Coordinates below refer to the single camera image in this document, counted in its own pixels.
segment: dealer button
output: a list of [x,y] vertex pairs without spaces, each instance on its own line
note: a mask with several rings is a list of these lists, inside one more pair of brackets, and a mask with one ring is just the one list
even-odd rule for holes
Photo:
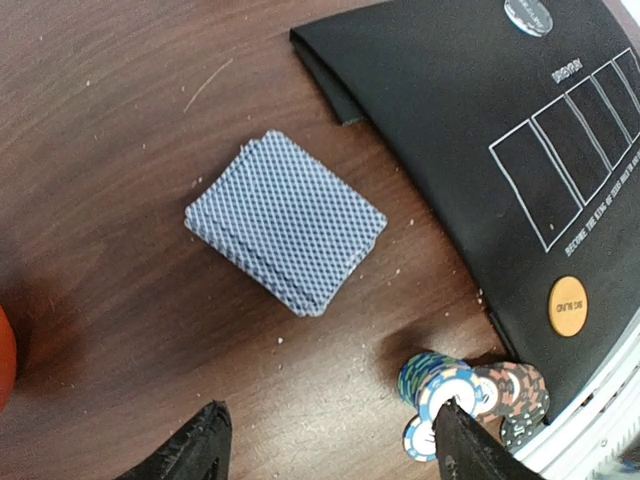
[[589,301],[582,282],[575,277],[558,280],[549,297],[553,329],[563,337],[573,337],[584,328],[588,312]]

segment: checkered pattern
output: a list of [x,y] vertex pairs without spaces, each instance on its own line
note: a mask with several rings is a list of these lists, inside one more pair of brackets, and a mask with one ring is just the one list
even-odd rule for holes
[[324,313],[387,219],[280,132],[251,141],[186,226],[300,316]]

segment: wooden table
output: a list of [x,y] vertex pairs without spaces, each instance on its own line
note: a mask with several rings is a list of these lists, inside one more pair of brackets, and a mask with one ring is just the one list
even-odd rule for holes
[[[0,478],[113,478],[211,399],[232,413],[233,479],[437,478],[402,450],[397,372],[425,348],[502,347],[397,160],[369,126],[334,123],[288,43],[368,3],[3,7],[0,304],[21,373]],[[389,218],[322,318],[296,318],[182,224],[269,128]]]

